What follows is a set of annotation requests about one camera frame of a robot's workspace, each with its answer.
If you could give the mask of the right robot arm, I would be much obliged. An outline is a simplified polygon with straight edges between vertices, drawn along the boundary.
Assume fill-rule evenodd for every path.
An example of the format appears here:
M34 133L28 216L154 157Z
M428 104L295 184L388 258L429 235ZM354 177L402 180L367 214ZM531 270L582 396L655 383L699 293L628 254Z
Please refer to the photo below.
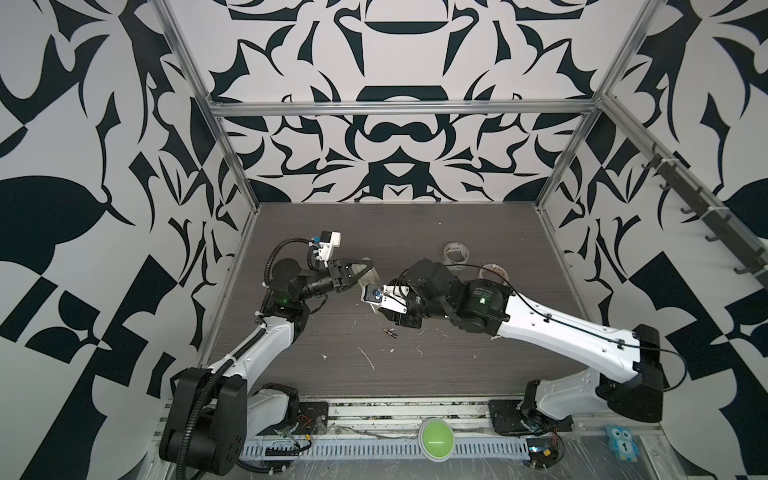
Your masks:
M463 281L442 263L422 259L376 294L383 315L419 329L443 319L467 332L530 343L584 365L556 380L532 380L512 413L497 420L501 435L549 433L572 416L611 411L658 423L663 418L665 348L657 329L598 325L519 293L508 281Z

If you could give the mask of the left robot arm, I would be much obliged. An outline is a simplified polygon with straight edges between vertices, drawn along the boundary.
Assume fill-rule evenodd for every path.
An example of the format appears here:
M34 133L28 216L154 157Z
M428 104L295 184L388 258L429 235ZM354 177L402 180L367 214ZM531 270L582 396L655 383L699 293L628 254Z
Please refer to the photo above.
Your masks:
M253 388L266 368L292 346L314 309L308 300L354 287L374 268L370 259L335 258L338 232L301 238L307 259L281 257L292 244L281 241L264 269L266 294L256 311L256 327L237 347L207 367L178 377L162 433L159 456L175 467L177 479L223 476L240 462L246 439L271 430L291 432L300 402L295 389L280 384Z

